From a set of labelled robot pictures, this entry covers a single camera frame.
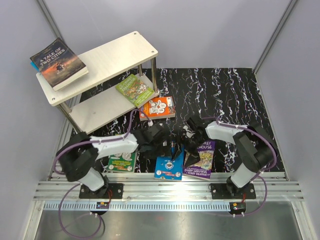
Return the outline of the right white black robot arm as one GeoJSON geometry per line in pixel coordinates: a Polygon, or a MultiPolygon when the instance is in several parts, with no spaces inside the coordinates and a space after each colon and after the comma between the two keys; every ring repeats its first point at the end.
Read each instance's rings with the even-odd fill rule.
{"type": "Polygon", "coordinates": [[[225,188],[229,197],[239,198],[245,189],[263,170],[272,168],[277,161],[278,147],[262,126],[257,122],[249,125],[209,122],[198,115],[191,116],[180,137],[188,153],[184,161],[190,167],[201,160],[198,149],[209,140],[233,144],[241,160],[237,170],[226,180],[225,188]]]}

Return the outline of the purple 52-storey treehouse book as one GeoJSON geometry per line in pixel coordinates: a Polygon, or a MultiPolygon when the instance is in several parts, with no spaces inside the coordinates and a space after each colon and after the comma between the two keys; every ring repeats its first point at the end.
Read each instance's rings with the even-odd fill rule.
{"type": "Polygon", "coordinates": [[[215,145],[215,141],[208,140],[199,146],[197,151],[200,156],[200,161],[188,167],[186,167],[184,163],[183,175],[209,181],[211,178],[215,145]]]}

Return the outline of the blue 91-storey treehouse book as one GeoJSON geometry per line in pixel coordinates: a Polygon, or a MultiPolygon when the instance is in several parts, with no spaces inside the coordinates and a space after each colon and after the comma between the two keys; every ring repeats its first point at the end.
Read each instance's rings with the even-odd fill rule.
{"type": "Polygon", "coordinates": [[[31,61],[30,64],[31,64],[31,66],[32,66],[38,73],[40,72],[39,68],[36,66],[35,63],[33,63],[33,62],[31,61]]]}

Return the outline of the dark tale of two cities book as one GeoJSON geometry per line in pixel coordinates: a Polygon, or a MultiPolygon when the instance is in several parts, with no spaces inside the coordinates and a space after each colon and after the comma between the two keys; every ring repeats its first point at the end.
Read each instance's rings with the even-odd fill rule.
{"type": "Polygon", "coordinates": [[[89,73],[86,64],[59,37],[30,60],[54,91],[89,73]]]}

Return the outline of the orange paperback book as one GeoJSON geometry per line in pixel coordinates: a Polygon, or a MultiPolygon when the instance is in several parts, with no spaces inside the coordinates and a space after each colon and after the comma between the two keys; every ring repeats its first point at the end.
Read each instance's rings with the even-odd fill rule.
{"type": "Polygon", "coordinates": [[[140,110],[150,120],[174,118],[176,116],[175,103],[172,96],[155,97],[145,103],[140,110]]]}

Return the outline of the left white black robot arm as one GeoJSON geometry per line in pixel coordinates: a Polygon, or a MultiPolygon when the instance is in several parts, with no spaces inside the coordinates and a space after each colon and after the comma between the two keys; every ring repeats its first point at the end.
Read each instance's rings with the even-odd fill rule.
{"type": "Polygon", "coordinates": [[[69,182],[82,185],[81,198],[102,199],[110,192],[110,181],[94,169],[96,160],[133,152],[150,158],[168,157],[172,161],[184,153],[180,140],[171,138],[169,127],[156,123],[115,136],[88,136],[80,132],[57,152],[56,160],[69,182]]]}

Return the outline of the light blue paperback book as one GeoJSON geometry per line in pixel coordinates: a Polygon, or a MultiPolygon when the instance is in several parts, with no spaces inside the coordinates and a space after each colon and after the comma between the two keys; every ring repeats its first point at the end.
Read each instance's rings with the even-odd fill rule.
{"type": "Polygon", "coordinates": [[[184,147],[174,160],[171,156],[159,156],[156,159],[154,178],[164,181],[181,181],[184,164],[184,147]]]}

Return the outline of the dark green paperback book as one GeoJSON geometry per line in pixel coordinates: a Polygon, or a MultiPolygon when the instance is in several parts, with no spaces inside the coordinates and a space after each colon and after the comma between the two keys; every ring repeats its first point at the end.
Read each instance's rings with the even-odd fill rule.
{"type": "Polygon", "coordinates": [[[110,155],[107,170],[119,173],[133,173],[135,170],[136,158],[136,152],[124,152],[110,155]]]}

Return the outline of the green 65-storey treehouse book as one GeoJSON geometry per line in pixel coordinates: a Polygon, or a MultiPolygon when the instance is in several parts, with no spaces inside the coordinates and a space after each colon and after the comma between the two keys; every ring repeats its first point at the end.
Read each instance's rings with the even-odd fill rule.
{"type": "Polygon", "coordinates": [[[153,84],[145,74],[130,74],[118,83],[115,88],[137,108],[140,108],[156,96],[153,84]]]}

